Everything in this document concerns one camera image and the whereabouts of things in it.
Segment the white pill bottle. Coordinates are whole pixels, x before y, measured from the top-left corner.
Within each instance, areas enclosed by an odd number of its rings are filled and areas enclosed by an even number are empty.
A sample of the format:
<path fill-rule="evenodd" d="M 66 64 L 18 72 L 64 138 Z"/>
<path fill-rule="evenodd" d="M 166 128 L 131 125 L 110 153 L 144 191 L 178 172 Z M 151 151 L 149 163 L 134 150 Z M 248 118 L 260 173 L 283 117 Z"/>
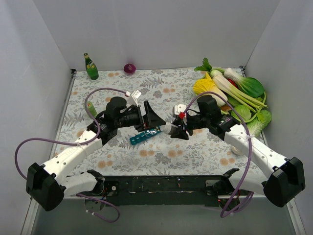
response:
<path fill-rule="evenodd" d="M 166 125 L 162 125 L 160 126 L 160 130 L 161 132 L 167 134 L 167 135 L 171 135 L 173 132 L 175 132 L 177 129 L 177 126 L 172 125 L 172 124 L 166 124 Z"/>

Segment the teal pill organizer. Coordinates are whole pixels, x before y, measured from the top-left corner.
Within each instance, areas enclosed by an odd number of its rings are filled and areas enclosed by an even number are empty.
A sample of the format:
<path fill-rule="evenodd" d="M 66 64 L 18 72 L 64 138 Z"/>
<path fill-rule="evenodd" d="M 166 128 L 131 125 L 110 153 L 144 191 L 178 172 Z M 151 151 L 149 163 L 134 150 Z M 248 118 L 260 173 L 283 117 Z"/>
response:
<path fill-rule="evenodd" d="M 147 139 L 150 139 L 151 137 L 161 133 L 161 130 L 159 127 L 151 130 L 143 131 L 133 137 L 130 138 L 130 144 L 131 145 L 137 145 L 143 141 L 146 141 Z"/>

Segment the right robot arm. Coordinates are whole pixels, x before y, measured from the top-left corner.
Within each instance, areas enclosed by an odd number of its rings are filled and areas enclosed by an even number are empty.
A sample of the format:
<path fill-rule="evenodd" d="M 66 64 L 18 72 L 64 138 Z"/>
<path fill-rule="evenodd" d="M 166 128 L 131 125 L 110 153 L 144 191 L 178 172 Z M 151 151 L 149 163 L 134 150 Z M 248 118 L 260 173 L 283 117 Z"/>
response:
<path fill-rule="evenodd" d="M 256 164 L 263 175 L 254 177 L 233 168 L 221 176 L 211 189 L 221 194 L 234 194 L 238 189 L 264 195 L 272 204 L 283 207 L 305 189 L 303 163 L 296 157 L 288 159 L 249 135 L 244 126 L 230 115 L 223 115 L 210 95 L 197 99 L 199 111 L 191 116 L 179 104 L 173 108 L 171 137 L 188 140 L 195 129 L 207 128 L 224 142 L 237 148 Z"/>

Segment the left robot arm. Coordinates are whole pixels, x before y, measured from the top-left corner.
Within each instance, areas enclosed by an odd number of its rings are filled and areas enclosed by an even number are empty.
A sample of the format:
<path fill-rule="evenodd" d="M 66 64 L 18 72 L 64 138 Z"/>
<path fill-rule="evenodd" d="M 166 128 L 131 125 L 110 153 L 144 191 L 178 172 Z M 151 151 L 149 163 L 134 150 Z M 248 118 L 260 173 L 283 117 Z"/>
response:
<path fill-rule="evenodd" d="M 27 172 L 26 191 L 44 208 L 51 211 L 68 196 L 81 192 L 99 196 L 103 193 L 104 176 L 95 170 L 88 170 L 76 176 L 70 173 L 87 156 L 102 148 L 117 135 L 117 130 L 133 126 L 138 132 L 165 125 L 151 108 L 144 102 L 145 115 L 140 107 L 127 106 L 126 99 L 113 97 L 106 109 L 99 113 L 96 122 L 90 124 L 76 140 L 75 146 L 63 150 L 56 157 L 42 165 L 32 164 Z"/>

